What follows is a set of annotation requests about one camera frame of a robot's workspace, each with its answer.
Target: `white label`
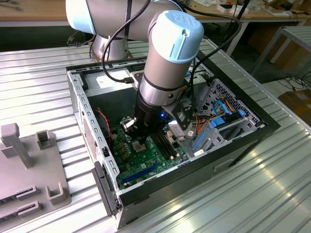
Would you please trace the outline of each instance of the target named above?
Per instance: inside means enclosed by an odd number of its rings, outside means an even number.
[[[192,137],[192,136],[193,136],[193,133],[194,133],[194,132],[190,130],[190,131],[188,132],[188,136]]]
[[[305,94],[296,94],[301,100],[307,100],[308,96],[306,96]]]
[[[196,153],[194,153],[194,156],[198,156],[200,154],[203,154],[204,153],[204,150],[198,150]]]
[[[123,78],[129,77],[125,69],[109,71],[109,74],[116,79],[123,79]],[[115,86],[115,85],[126,85],[128,87],[132,87],[131,85],[128,85],[125,83],[115,82],[111,80],[110,78],[108,78],[107,75],[97,77],[96,81],[101,89]]]

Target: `aluminum extrusion table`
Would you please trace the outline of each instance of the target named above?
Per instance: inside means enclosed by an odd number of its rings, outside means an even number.
[[[147,43],[129,47],[135,57],[148,51]],[[208,54],[215,47],[204,40],[200,49]],[[281,128],[236,166],[119,232],[311,232],[310,127],[224,52],[211,59]],[[72,197],[68,206],[7,232],[116,231],[90,172],[66,77],[65,67],[88,62],[88,46],[0,53],[0,124],[18,123],[21,136],[56,134]]]
[[[254,69],[251,72],[252,75],[254,75],[256,71],[259,69],[265,57],[269,54],[270,50],[273,48],[273,46],[276,44],[276,42],[280,39],[282,35],[287,37],[286,42],[283,44],[285,45],[285,47],[292,40],[296,42],[297,44],[299,44],[301,47],[311,52],[311,26],[280,27],[279,30],[276,32],[275,36],[272,38],[270,43],[267,45],[265,50],[262,52],[262,54],[256,61]],[[283,48],[282,46],[282,48],[280,48],[280,50],[278,51],[279,55],[284,51],[285,47]],[[301,72],[299,75],[302,75],[303,72],[310,66],[311,66],[311,60],[307,62],[307,64],[301,69]]]

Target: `connector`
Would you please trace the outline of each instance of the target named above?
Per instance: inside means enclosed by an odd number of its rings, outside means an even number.
[[[126,84],[134,83],[134,79],[131,77],[124,78],[122,81],[123,83],[126,83]]]

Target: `blue drive bracket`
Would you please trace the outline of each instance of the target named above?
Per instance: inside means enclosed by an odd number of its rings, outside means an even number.
[[[225,121],[221,117],[217,117],[212,119],[210,123],[214,128],[216,128],[219,125],[225,124]]]

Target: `cardboard box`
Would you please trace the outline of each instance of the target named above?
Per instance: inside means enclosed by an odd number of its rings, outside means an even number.
[[[304,1],[305,0],[294,0],[292,9],[300,10]]]
[[[311,90],[288,91],[278,99],[311,126]]]

